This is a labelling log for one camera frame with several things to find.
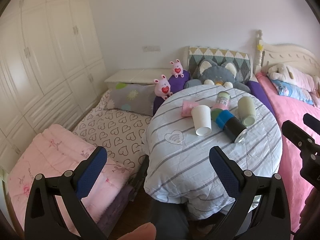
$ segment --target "pink bedsheet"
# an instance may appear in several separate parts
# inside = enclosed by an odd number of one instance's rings
[[[272,105],[279,126],[281,127],[284,121],[290,120],[312,136],[317,144],[320,144],[320,136],[307,127],[302,120],[305,113],[320,119],[320,110],[297,99],[280,96],[269,78],[264,74],[258,73],[256,77]],[[283,152],[279,174],[282,176],[289,200],[291,230],[295,232],[299,228],[300,212],[304,207],[304,201],[313,186],[300,176],[302,159],[298,148],[284,136],[282,136],[282,140]]]
[[[74,170],[81,161],[90,156],[94,149],[95,146],[58,124],[50,126],[33,139],[8,178],[9,195],[22,228],[24,228],[27,201],[34,177],[38,173],[44,174],[47,178],[55,177],[66,170]],[[81,200],[96,223],[126,184],[131,172],[131,168],[125,168],[108,157],[91,192]],[[60,196],[56,198],[68,229],[76,233],[62,198]]]

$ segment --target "bed frame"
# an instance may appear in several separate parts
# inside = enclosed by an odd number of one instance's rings
[[[268,72],[272,66],[286,63],[303,73],[320,77],[320,61],[309,50],[294,44],[267,44],[262,39],[262,30],[258,30],[257,37],[254,74],[260,71]]]

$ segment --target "wooden floor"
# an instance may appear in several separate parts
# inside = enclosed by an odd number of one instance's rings
[[[140,188],[135,200],[129,202],[118,223],[109,236],[109,240],[117,240],[119,237],[134,231],[139,226],[148,222],[148,214],[151,203],[151,197]],[[197,221],[189,221],[189,229],[194,239],[200,239],[205,236],[212,226],[199,232],[196,229]]]

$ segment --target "white wardrobe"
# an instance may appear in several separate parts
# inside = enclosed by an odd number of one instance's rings
[[[89,0],[12,0],[0,17],[0,166],[10,172],[51,124],[71,129],[106,78]]]

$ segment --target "gray plush toy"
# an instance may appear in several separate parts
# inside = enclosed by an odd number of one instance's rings
[[[250,88],[236,81],[237,70],[233,63],[223,63],[218,66],[211,59],[204,59],[197,71],[197,78],[189,80],[184,88],[198,85],[222,85],[229,88],[237,88],[250,93]]]

